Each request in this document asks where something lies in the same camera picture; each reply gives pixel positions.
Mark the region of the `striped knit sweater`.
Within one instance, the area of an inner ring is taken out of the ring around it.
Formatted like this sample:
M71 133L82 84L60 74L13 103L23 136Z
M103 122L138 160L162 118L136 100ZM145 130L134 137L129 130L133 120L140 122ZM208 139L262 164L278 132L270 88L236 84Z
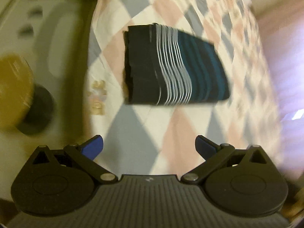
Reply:
M160 24L129 26L124 40L129 104L187 105L230 97L213 44Z

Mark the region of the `checkered patchwork bed quilt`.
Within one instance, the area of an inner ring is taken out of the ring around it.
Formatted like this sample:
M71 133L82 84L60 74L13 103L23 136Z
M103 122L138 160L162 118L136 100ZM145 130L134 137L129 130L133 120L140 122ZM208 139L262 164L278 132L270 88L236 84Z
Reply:
M125 104L124 32L158 23L215 46L231 90L216 104ZM96 162L116 175L183 175L201 164L203 135L238 149L260 145L282 161L278 105L250 0L97 0L83 97L87 136L101 135Z

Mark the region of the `yellow round object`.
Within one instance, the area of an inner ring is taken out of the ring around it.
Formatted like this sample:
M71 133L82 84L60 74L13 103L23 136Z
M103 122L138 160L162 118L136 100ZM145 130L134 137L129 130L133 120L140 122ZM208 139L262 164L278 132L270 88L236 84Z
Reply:
M18 125L32 104L35 83L27 61L18 54L1 55L1 129Z

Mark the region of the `white appliance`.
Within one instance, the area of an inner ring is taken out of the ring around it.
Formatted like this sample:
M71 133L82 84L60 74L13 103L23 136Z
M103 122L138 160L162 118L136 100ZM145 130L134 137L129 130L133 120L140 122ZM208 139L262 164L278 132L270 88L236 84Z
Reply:
M35 83L53 97L54 111L40 133L13 129L1 134L8 144L61 147L83 135L83 84L87 70L94 1L19 0L1 17L1 52L28 62Z

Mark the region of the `pink sheer curtain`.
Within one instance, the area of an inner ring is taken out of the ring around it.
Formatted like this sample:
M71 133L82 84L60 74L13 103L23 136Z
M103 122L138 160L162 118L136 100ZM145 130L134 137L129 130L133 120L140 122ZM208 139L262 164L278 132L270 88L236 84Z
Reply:
M303 11L273 11L258 20L279 102L282 169L303 171Z

